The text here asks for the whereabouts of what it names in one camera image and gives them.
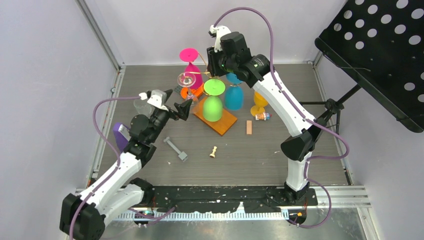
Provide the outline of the clear stemmed wine glass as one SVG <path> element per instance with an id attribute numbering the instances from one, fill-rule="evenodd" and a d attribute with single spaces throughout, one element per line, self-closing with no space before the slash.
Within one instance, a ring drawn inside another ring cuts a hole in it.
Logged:
<path id="1" fill-rule="evenodd" d="M 183 97 L 186 101 L 192 100 L 190 113 L 196 114 L 199 111 L 199 99 L 192 92 L 191 87 L 196 83 L 196 76 L 190 72 L 183 72 L 177 77 L 177 83 L 182 87 L 186 96 Z"/>

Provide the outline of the green plastic wine glass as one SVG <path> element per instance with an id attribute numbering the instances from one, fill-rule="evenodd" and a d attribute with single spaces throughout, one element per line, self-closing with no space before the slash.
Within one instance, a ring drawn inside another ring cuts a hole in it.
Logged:
<path id="1" fill-rule="evenodd" d="M 220 95 L 224 93 L 226 86 L 220 79 L 210 78 L 204 83 L 203 90 L 208 95 L 203 103 L 203 117 L 209 122 L 217 122 L 223 114 Z"/>

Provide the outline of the pink plastic wine glass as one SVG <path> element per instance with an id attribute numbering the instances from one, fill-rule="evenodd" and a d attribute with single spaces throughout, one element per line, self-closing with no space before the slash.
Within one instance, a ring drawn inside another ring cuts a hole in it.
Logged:
<path id="1" fill-rule="evenodd" d="M 187 62 L 188 65 L 185 68 L 185 72 L 189 72 L 190 74 L 195 76 L 195 82 L 190 87 L 191 89 L 197 90 L 203 84 L 203 77 L 200 73 L 200 69 L 194 65 L 194 61 L 199 57 L 199 52 L 194 48 L 185 48 L 179 53 L 179 58 L 183 62 Z"/>

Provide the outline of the blue plastic wine glass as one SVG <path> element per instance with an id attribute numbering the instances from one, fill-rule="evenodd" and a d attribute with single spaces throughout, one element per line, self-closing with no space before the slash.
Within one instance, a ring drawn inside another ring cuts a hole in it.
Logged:
<path id="1" fill-rule="evenodd" d="M 228 73 L 226 79 L 229 87 L 224 96 L 225 107 L 230 111 L 238 111 L 244 104 L 244 92 L 241 88 L 243 81 L 239 80 L 234 73 Z"/>

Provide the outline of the gold rack with wooden base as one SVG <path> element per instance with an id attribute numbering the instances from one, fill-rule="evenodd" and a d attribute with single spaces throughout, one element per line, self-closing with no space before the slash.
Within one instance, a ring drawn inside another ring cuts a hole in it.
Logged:
<path id="1" fill-rule="evenodd" d="M 180 60 L 187 63 L 177 78 L 180 96 L 184 100 L 192 100 L 190 112 L 223 136 L 237 118 L 223 107 L 220 95 L 226 90 L 225 83 L 219 77 L 212 77 L 208 71 L 201 71 L 194 64 L 199 57 L 201 55 L 194 48 L 185 48 L 179 53 Z"/>

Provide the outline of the yellow plastic wine glass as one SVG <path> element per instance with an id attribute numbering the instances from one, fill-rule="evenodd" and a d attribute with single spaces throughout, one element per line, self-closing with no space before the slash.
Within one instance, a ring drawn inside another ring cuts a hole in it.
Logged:
<path id="1" fill-rule="evenodd" d="M 250 114 L 255 117 L 257 114 L 265 112 L 265 107 L 268 105 L 267 100 L 257 91 L 253 95 L 254 105 L 250 108 Z"/>

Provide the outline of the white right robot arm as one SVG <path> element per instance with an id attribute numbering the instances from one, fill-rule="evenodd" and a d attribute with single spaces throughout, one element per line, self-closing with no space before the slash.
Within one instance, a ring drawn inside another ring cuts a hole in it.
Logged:
<path id="1" fill-rule="evenodd" d="M 209 35 L 215 39 L 214 45 L 206 50 L 211 75 L 235 74 L 259 93 L 285 124 L 290 136 L 280 145 L 288 158 L 283 193 L 288 203 L 299 205 L 310 186 L 307 159 L 322 130 L 314 126 L 315 117 L 286 88 L 270 60 L 263 54 L 251 54 L 243 34 L 224 26 L 210 30 Z"/>

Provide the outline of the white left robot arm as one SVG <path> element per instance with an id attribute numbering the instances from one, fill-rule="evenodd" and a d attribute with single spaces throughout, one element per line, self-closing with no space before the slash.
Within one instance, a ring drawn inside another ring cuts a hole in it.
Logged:
<path id="1" fill-rule="evenodd" d="M 150 116 L 138 114 L 129 125 L 129 141 L 116 162 L 79 194 L 68 194 L 62 202 L 59 229 L 71 240 L 99 240 L 106 227 L 135 205 L 148 207 L 154 199 L 153 186 L 141 179 L 130 180 L 152 158 L 154 142 L 169 120 L 187 120 L 191 99 L 166 105 L 173 90 L 142 92 L 137 99 L 153 107 Z"/>

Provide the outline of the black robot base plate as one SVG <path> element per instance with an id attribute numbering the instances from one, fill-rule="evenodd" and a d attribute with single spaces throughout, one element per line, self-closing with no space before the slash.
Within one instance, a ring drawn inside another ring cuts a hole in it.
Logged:
<path id="1" fill-rule="evenodd" d="M 234 213 L 242 205 L 246 213 L 276 213 L 281 207 L 315 207 L 316 192 L 308 189 L 295 199 L 282 186 L 154 186 L 137 208 L 164 213 Z"/>

